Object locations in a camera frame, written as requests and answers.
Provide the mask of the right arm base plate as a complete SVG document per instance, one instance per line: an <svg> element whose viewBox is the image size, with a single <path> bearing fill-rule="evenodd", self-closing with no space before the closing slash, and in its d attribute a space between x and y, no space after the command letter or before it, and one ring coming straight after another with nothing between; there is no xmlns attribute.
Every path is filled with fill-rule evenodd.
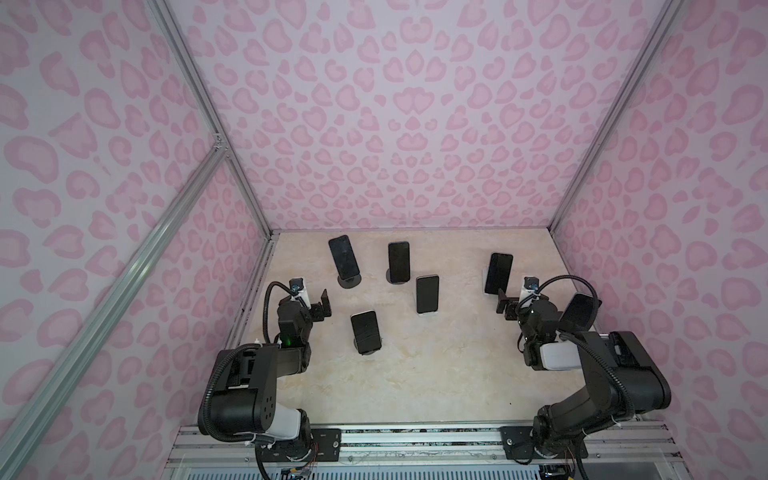
<svg viewBox="0 0 768 480"><path fill-rule="evenodd" d="M507 460L526 461L565 460L577 454L580 459L589 457L583 437L557 440L554 443L536 444L532 426L502 426L499 428L501 444Z"/></svg>

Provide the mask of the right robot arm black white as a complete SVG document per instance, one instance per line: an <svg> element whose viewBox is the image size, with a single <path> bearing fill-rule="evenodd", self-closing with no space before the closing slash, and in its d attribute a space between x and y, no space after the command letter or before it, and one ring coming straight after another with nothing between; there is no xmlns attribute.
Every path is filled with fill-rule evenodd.
<svg viewBox="0 0 768 480"><path fill-rule="evenodd" d="M633 333L593 330L600 306L597 297L581 293L564 309L534 290L518 297L498 293L497 313L520 328L517 347L525 365L578 370L584 380L566 399L541 407L528 431L502 428L507 459L528 465L570 455L581 462L588 435L670 405L669 383Z"/></svg>

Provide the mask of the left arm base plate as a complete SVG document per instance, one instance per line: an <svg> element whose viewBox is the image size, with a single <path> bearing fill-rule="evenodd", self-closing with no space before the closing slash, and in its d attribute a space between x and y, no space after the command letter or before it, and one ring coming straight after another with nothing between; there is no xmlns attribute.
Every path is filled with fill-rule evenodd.
<svg viewBox="0 0 768 480"><path fill-rule="evenodd" d="M256 451L266 462L336 462L340 456L341 436L342 431L336 428L301 429L295 439L260 445Z"/></svg>

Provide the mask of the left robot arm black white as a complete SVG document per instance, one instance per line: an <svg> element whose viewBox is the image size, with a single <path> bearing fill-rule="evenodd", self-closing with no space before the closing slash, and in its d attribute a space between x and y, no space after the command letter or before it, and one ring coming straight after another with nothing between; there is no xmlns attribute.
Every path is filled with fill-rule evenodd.
<svg viewBox="0 0 768 480"><path fill-rule="evenodd" d="M198 411L199 431L223 443L243 443L276 453L275 459L311 462L319 456L306 412L277 399L277 380L306 372L309 336L332 315L328 293L307 304L300 293L277 309L279 341L243 344L218 353Z"/></svg>

